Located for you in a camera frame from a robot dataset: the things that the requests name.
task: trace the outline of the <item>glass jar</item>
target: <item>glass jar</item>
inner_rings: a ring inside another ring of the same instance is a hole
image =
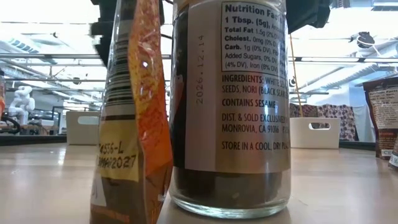
[[[285,2],[175,0],[170,100],[177,205],[266,217],[290,197]]]

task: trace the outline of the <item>white storage bin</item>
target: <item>white storage bin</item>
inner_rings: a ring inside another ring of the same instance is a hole
[[[313,129],[311,123],[328,123],[329,128]],[[290,146],[306,149],[338,149],[339,118],[291,118]]]
[[[97,145],[100,115],[100,112],[95,111],[68,111],[68,144]]]

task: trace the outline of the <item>wooden table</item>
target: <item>wooden table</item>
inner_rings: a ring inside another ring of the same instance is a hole
[[[1,224],[88,223],[95,147],[0,147]],[[398,172],[374,152],[292,150],[287,209],[260,220],[217,220],[185,212],[168,198],[158,223],[398,223]]]

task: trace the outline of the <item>white statue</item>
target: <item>white statue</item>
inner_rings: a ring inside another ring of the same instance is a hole
[[[29,112],[35,109],[35,100],[30,97],[32,92],[32,87],[30,86],[20,86],[18,90],[14,93],[14,100],[8,108],[10,116],[19,117],[19,124],[27,124]]]

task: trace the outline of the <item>yellow sticker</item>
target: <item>yellow sticker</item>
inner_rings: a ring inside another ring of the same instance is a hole
[[[135,120],[102,121],[97,170],[102,177],[139,181],[137,124]]]

